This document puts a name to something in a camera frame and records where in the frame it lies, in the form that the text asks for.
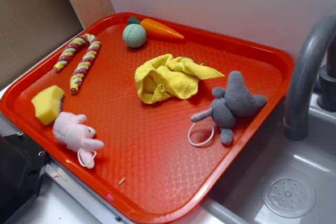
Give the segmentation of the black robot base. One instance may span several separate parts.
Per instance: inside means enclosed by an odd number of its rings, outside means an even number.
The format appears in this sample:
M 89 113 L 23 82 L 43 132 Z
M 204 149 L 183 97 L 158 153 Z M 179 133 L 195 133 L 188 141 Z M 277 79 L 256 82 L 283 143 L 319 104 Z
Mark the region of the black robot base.
M 28 135 L 1 136 L 1 223 L 38 198 L 47 161 L 47 152 Z

